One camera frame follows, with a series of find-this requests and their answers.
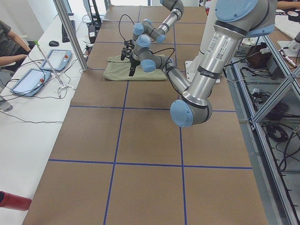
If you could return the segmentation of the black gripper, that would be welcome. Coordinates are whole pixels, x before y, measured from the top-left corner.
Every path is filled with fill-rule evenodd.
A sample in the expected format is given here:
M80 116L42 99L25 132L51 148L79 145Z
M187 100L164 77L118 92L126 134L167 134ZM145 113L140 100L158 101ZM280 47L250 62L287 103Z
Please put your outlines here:
M130 69L129 69L129 75L128 76L134 76L136 67L140 65L140 61L134 59L133 57L131 57L130 58L130 63L131 63L131 66L130 66Z

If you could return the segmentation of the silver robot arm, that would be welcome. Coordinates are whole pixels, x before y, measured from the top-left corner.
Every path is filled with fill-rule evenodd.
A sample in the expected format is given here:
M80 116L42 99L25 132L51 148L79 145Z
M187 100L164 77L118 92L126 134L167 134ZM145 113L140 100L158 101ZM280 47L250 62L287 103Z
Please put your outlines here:
M209 10L215 21L206 23L206 27L213 28L214 33L191 82L170 58L154 55L150 50L151 42L162 43L166 33L184 13L180 0L163 0L161 4L170 10L170 14L158 28L154 28L147 19L134 25L129 74L133 76L137 66L146 73L160 69L181 96L170 107L173 122L180 127L204 123L212 114L209 94L226 63L236 53L238 44L244 38L264 36L274 30L277 1L216 1Z
M136 23L133 26L132 41L134 45L138 42L138 38L145 39L146 37L159 44L163 43L170 28L182 18L184 5L181 0L160 0L160 4L167 8L170 14L157 28L152 25L152 21L149 19Z

